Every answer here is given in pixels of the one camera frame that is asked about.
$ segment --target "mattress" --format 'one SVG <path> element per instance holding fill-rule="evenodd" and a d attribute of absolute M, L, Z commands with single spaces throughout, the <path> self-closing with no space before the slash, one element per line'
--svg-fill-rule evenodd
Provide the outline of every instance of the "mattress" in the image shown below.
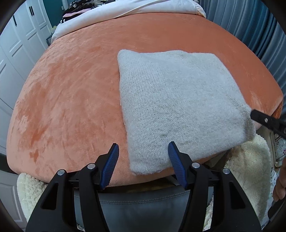
<path fill-rule="evenodd" d="M 172 168 L 150 175 L 130 171 L 119 95 L 117 54 L 121 49 L 213 53 L 251 108 L 275 117 L 281 114 L 283 94 L 273 76 L 251 50 L 220 26 L 198 15 L 129 15 L 55 40 L 36 63 L 9 126 L 7 161 L 13 171 L 49 182 L 57 170 L 80 170 L 117 143 L 120 156 L 110 186 L 174 173 Z"/>

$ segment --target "gray vinyl seat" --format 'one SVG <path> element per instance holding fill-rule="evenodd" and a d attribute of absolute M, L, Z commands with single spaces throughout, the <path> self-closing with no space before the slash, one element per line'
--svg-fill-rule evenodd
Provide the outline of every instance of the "gray vinyl seat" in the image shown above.
<path fill-rule="evenodd" d="M 175 232 L 183 219 L 189 194 L 178 185 L 147 192 L 98 195 L 110 232 Z M 208 203 L 212 194 L 213 187 L 209 187 Z M 84 228 L 78 190 L 74 201 L 77 223 Z"/>

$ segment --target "black door handle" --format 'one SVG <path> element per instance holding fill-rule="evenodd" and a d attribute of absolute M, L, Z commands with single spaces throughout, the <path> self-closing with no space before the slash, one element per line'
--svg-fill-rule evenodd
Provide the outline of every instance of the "black door handle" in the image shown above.
<path fill-rule="evenodd" d="M 17 26 L 17 23 L 16 23 L 16 20 L 15 20 L 15 17 L 14 17 L 14 16 L 13 16 L 13 20 L 14 20 L 15 26 Z"/>
<path fill-rule="evenodd" d="M 31 16 L 33 16 L 33 13 L 32 13 L 32 10 L 31 10 L 31 7 L 29 7 L 29 9 L 30 9 Z"/>
<path fill-rule="evenodd" d="M 33 15 L 35 15 L 35 14 L 34 14 L 33 7 L 32 7 L 32 6 L 31 6 L 31 9 L 32 9 L 32 13 L 33 13 Z"/>

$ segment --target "gray knit cloth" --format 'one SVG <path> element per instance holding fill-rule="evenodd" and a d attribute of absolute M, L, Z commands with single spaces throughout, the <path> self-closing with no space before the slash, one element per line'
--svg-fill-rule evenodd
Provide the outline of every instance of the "gray knit cloth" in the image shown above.
<path fill-rule="evenodd" d="M 214 54 L 121 50 L 118 64 L 132 172 L 170 167 L 171 141 L 195 161 L 254 138 L 251 109 Z"/>

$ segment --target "person's hand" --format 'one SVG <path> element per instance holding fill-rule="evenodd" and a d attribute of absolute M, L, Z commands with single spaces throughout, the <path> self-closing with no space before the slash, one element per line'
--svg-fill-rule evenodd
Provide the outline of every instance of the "person's hand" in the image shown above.
<path fill-rule="evenodd" d="M 282 200 L 286 194 L 286 157 L 283 159 L 282 167 L 280 168 L 279 177 L 273 190 L 274 201 Z"/>

